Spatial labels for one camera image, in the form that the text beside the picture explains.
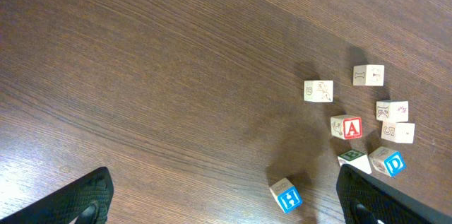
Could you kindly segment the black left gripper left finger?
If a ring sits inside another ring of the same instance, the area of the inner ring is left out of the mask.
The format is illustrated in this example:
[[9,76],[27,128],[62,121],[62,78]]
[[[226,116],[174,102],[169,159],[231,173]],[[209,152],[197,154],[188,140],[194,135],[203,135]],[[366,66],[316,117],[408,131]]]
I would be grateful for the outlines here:
[[109,170],[99,167],[1,222],[105,224],[113,195]]

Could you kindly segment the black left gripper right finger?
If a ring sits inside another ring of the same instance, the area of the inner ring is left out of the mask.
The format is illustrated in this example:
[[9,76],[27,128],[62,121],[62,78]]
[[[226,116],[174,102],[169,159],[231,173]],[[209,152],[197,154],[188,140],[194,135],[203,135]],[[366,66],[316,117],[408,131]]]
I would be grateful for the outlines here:
[[422,204],[349,164],[340,168],[336,191],[346,224],[451,222],[450,216]]

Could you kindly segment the blue H wooden block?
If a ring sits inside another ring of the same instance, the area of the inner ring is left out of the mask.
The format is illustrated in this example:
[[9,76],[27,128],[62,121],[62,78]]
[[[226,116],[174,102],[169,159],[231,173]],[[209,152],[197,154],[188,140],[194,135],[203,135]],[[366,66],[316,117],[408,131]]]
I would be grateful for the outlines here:
[[283,178],[270,186],[273,198],[284,213],[289,213],[302,205],[302,198],[296,187],[287,178]]

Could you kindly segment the wooden K cow block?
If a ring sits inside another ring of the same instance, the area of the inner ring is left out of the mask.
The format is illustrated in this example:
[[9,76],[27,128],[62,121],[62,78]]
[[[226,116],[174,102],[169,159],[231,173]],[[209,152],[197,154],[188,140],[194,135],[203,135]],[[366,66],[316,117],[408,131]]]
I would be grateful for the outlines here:
[[383,122],[381,138],[395,143],[413,143],[415,124],[407,122]]

